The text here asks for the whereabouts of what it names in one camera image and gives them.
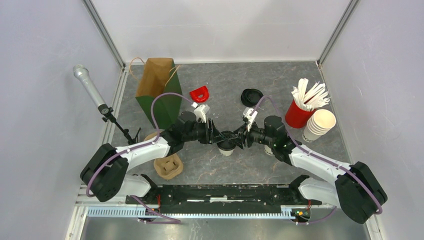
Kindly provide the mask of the white paper coffee cup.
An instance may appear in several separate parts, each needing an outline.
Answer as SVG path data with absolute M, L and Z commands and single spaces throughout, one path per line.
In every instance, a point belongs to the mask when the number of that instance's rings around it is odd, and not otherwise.
M 264 151 L 269 156 L 273 156 L 274 155 L 272 149 L 268 145 L 265 145 L 264 146 Z

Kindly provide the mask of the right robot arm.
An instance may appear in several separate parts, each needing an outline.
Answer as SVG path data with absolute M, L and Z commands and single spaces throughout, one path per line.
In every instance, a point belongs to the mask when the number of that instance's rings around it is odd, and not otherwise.
M 328 203 L 341 208 L 359 224 L 364 224 L 372 215 L 382 214 L 388 196 L 368 165 L 360 161 L 349 164 L 313 151 L 293 138 L 281 117 L 266 117 L 263 128 L 246 121 L 234 134 L 242 147 L 262 144 L 280 162 L 320 178 L 306 177 L 290 188 L 288 196 L 293 203 L 302 204 L 306 200 Z

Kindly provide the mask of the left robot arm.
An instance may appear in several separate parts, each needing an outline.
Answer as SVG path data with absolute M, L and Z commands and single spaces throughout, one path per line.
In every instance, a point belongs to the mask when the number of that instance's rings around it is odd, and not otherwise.
M 131 175 L 129 170 L 149 161 L 169 157 L 180 151 L 186 142 L 215 144 L 224 140 L 212 119 L 199 122 L 196 115 L 184 111 L 177 120 L 152 138 L 124 147 L 101 145 L 80 173 L 89 196 L 107 202 L 115 195 L 137 196 L 145 204 L 153 203 L 157 190 L 146 175 Z

